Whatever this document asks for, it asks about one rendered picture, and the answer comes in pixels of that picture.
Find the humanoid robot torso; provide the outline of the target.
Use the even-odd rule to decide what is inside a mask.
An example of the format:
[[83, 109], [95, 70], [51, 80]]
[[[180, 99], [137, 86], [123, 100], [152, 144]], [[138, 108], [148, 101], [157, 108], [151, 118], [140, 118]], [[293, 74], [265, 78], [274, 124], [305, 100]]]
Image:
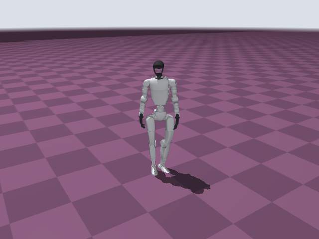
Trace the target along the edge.
[[169, 83], [168, 78], [165, 76], [161, 76], [163, 79], [155, 79], [157, 76], [150, 79], [150, 91], [151, 98], [155, 105], [158, 105], [156, 109], [154, 109], [155, 120], [162, 121], [166, 120], [166, 111], [164, 106], [166, 105], [169, 99]]

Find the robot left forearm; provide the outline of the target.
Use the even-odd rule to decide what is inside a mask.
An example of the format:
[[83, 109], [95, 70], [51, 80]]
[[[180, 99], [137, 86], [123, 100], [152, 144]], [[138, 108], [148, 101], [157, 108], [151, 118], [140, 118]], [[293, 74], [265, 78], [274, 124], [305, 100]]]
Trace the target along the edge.
[[[179, 102], [173, 103], [173, 109], [174, 109], [174, 112], [175, 112], [174, 115], [179, 114]], [[179, 114], [179, 116], [180, 116], [180, 114]]]

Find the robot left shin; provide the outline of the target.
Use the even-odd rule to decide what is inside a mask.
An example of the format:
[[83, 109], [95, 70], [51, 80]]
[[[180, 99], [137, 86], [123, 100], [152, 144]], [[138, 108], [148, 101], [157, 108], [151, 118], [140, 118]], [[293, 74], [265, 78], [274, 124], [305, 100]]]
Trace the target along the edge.
[[164, 166], [165, 165], [165, 161], [166, 158], [168, 156], [168, 152], [169, 152], [169, 148], [170, 148], [170, 144], [167, 145], [167, 147], [160, 147], [160, 166]]

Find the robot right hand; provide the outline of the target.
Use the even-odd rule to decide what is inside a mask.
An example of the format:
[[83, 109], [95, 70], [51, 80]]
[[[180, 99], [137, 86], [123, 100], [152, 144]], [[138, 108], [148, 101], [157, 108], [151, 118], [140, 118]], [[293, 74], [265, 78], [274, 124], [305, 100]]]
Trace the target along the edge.
[[144, 124], [142, 123], [142, 118], [143, 118], [143, 114], [140, 114], [139, 118], [140, 118], [140, 124], [142, 128], [145, 128]]

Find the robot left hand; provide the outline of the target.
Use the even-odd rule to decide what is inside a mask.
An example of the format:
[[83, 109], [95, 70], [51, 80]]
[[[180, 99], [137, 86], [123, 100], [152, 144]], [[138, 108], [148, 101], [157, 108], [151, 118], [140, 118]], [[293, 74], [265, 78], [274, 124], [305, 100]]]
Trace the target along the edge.
[[179, 114], [176, 114], [176, 115], [175, 115], [176, 124], [175, 124], [175, 126], [174, 126], [174, 129], [176, 129], [176, 128], [177, 128], [179, 118], [180, 118], [180, 117], [179, 117]]

